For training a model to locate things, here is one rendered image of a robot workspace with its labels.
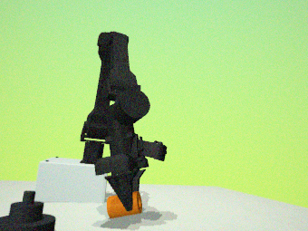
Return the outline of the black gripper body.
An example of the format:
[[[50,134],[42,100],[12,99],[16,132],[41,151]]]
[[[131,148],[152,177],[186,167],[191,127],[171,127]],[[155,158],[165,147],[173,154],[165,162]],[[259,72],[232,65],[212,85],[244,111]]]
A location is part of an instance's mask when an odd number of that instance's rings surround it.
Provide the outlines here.
[[[147,168],[149,166],[148,159],[135,158],[135,152],[131,152],[135,134],[133,128],[117,129],[108,132],[108,137],[105,137],[105,141],[110,145],[111,155],[99,158],[94,164],[96,176],[106,173],[115,175],[140,170],[140,168]]]

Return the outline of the orange-brown cylinder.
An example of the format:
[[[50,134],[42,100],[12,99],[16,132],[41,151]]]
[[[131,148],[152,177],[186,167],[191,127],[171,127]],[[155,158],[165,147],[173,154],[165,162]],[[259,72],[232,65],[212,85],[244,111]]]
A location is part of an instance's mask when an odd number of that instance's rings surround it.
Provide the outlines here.
[[[127,211],[119,197],[110,196],[107,199],[107,211],[110,218],[134,215],[142,212],[142,201],[139,191],[133,192],[133,209]]]

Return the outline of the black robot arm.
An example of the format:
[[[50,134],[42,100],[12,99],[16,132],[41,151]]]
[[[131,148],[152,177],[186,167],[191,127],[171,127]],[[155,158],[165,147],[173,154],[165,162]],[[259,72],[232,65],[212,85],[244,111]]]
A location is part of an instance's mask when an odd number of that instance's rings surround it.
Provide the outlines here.
[[[94,109],[87,116],[82,128],[80,141],[86,142],[80,163],[95,164],[103,156],[104,144],[109,144],[97,140],[105,140],[108,132],[112,130],[134,129],[133,124],[149,112],[149,99],[140,90],[141,86],[130,70],[128,44],[129,37],[126,34],[113,31],[99,35],[97,46],[101,71]],[[110,105],[111,101],[115,101],[114,104]],[[135,134],[131,152],[135,152],[135,158],[149,157],[164,161],[167,146],[156,140],[142,140],[141,136],[139,139],[139,135]]]

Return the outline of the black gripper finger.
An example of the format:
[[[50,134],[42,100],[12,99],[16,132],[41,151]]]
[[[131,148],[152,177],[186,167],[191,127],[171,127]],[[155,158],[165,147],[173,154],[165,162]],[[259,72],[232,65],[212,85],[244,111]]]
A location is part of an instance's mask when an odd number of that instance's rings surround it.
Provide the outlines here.
[[[105,177],[127,211],[133,209],[132,180],[137,173],[138,170],[134,170]]]
[[[146,171],[146,169],[139,170],[134,179],[132,180],[132,190],[133,192],[139,191],[140,189],[140,177]]]

